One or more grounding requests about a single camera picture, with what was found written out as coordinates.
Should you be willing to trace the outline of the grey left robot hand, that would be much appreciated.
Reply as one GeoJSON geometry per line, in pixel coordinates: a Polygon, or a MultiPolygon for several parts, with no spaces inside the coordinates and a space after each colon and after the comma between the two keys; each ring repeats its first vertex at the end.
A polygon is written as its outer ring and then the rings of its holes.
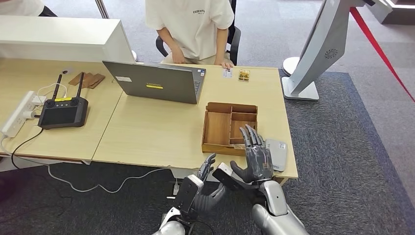
{"type": "MultiPolygon", "coordinates": [[[[203,183],[206,181],[209,173],[214,169],[212,165],[215,163],[215,157],[216,153],[210,154],[196,173],[196,177],[203,183]]],[[[193,200],[192,208],[198,213],[208,212],[220,202],[226,192],[227,188],[222,183],[220,183],[218,188],[209,195],[204,195],[199,192],[193,200]]]]}

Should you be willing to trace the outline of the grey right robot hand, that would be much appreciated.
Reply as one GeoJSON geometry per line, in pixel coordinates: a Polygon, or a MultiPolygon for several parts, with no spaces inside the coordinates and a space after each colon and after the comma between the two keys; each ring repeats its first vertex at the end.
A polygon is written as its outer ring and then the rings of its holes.
{"type": "Polygon", "coordinates": [[[239,130],[245,145],[247,167],[242,169],[235,161],[230,161],[233,172],[247,184],[272,179],[272,157],[264,139],[248,124],[239,130]]]}

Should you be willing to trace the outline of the person's right hand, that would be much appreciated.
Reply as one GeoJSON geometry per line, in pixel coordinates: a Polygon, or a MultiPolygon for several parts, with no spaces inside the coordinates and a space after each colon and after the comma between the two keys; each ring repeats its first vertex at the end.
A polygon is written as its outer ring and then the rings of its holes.
{"type": "Polygon", "coordinates": [[[175,63],[175,64],[185,64],[186,63],[184,54],[183,54],[182,50],[179,47],[172,49],[171,52],[172,52],[173,63],[175,63]]]}

